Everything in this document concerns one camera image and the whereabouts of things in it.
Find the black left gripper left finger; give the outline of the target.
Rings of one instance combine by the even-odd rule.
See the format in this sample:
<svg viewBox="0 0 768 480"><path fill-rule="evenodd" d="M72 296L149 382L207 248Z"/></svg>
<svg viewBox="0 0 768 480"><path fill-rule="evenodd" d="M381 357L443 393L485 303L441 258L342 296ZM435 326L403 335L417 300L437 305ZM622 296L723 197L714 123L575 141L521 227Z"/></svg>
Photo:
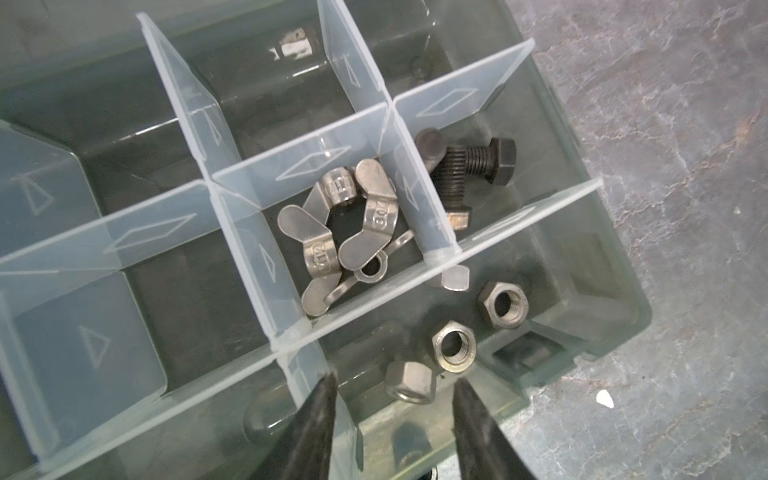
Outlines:
<svg viewBox="0 0 768 480"><path fill-rule="evenodd" d="M249 479L328 479L338 381L323 375Z"/></svg>

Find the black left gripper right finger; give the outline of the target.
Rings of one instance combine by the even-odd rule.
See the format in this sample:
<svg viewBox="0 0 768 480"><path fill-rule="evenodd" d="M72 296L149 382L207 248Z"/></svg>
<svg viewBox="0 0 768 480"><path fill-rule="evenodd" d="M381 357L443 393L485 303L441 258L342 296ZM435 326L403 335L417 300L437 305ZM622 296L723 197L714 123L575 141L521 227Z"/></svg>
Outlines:
<svg viewBox="0 0 768 480"><path fill-rule="evenodd" d="M465 378L454 384L452 411L462 479L535 479Z"/></svg>

